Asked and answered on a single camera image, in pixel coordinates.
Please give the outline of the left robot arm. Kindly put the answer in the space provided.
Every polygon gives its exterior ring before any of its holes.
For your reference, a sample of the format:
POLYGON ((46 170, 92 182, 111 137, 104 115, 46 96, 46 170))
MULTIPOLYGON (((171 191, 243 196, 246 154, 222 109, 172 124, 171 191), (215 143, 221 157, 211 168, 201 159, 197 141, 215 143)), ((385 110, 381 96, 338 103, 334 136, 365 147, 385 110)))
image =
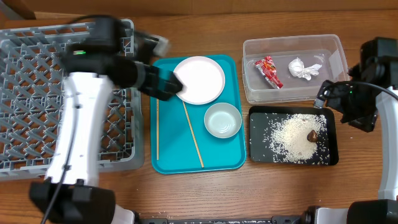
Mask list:
POLYGON ((150 63, 167 53, 165 37, 135 31, 135 54, 124 56, 126 25, 107 15, 95 15, 93 21, 89 36, 61 55, 65 107, 57 146, 44 181, 32 183, 29 191, 44 222, 136 223, 137 215, 119 206, 113 191, 98 187, 104 113, 117 86, 162 101, 183 89, 173 72, 150 63))

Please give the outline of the white paper napkin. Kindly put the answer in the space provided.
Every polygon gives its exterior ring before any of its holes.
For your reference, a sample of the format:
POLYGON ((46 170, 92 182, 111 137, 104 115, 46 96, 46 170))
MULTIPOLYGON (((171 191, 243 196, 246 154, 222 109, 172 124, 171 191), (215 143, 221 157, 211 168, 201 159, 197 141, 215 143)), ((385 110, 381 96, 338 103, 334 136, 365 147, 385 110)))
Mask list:
POLYGON ((293 77, 304 78, 307 81, 310 81, 312 77, 318 76, 319 69, 321 68, 322 65, 320 64, 314 64, 310 67, 305 67, 304 63, 298 57, 293 59, 288 64, 289 72, 293 77))

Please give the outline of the brown food scrap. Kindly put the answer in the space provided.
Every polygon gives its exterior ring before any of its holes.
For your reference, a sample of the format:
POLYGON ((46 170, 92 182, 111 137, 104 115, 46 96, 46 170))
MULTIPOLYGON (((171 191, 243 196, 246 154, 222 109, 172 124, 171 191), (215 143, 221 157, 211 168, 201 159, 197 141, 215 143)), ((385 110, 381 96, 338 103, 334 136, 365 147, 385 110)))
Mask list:
POLYGON ((307 135, 307 141, 309 142, 317 142, 318 141, 318 134, 317 132, 313 129, 311 130, 308 135, 307 135))

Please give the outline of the grey-green small bowl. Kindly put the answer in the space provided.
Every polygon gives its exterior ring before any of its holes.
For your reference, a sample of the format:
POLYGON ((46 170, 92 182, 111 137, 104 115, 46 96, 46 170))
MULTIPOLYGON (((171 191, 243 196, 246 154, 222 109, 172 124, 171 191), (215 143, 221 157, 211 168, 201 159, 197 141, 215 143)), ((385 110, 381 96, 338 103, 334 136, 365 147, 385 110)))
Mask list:
POLYGON ((214 137, 226 139, 238 133, 242 126, 242 115, 229 103, 216 103, 210 106, 204 116, 206 130, 214 137))

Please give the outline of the red snack wrapper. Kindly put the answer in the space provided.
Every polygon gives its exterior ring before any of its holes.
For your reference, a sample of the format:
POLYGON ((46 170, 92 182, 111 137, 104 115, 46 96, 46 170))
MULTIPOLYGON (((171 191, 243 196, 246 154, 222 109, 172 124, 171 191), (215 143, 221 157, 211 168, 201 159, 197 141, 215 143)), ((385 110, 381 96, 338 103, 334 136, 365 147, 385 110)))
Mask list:
POLYGON ((281 89, 283 87, 282 82, 277 76, 277 70, 274 61, 270 55, 255 61, 254 65, 274 89, 281 89))

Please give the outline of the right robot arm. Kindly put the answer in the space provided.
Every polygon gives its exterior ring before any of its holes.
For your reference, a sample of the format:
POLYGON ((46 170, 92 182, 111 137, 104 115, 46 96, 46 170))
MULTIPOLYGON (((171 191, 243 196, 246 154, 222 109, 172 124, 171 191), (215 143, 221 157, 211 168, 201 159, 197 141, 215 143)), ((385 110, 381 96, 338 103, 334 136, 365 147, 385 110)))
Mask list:
POLYGON ((314 107, 340 112, 342 123, 365 132, 382 128, 382 177, 376 200, 349 208, 312 206, 299 223, 397 224, 397 40, 376 37, 360 48, 360 61, 348 72, 349 81, 322 83, 314 107))

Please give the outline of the white rice grains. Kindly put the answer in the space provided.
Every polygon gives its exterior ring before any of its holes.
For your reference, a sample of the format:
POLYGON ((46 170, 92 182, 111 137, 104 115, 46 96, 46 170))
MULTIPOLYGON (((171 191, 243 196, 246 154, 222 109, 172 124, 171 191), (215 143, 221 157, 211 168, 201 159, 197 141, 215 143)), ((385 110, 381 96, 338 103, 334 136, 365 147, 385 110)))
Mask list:
POLYGON ((317 114, 270 114, 266 118, 262 142, 271 151, 273 162, 327 165, 330 161, 326 117, 317 114), (307 141, 311 130, 318 134, 317 142, 307 141))

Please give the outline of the wooden chopstick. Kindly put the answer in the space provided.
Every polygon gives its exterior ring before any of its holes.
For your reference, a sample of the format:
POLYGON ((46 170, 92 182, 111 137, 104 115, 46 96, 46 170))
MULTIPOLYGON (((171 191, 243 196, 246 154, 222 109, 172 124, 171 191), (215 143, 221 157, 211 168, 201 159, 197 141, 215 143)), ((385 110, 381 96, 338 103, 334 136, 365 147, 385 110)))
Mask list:
POLYGON ((192 126, 192 123, 191 123, 191 120, 190 120, 190 117, 189 117, 189 113, 188 113, 188 110, 187 110, 187 107, 186 107, 186 104, 185 104, 184 101, 182 101, 182 105, 183 105, 183 108, 184 108, 184 111, 185 111, 185 116, 187 118, 187 122, 188 122, 188 125, 189 125, 189 128, 190 128, 190 132, 191 132, 192 139, 193 139, 193 142, 194 142, 194 145, 195 145, 195 149, 197 151, 197 155, 198 155, 198 158, 199 158, 199 161, 200 161, 201 168, 204 168, 205 166, 204 166, 204 163, 203 163, 203 159, 202 159, 199 147, 198 147, 197 139, 195 137, 193 126, 192 126))
POLYGON ((156 158, 159 160, 159 100, 156 100, 156 158))

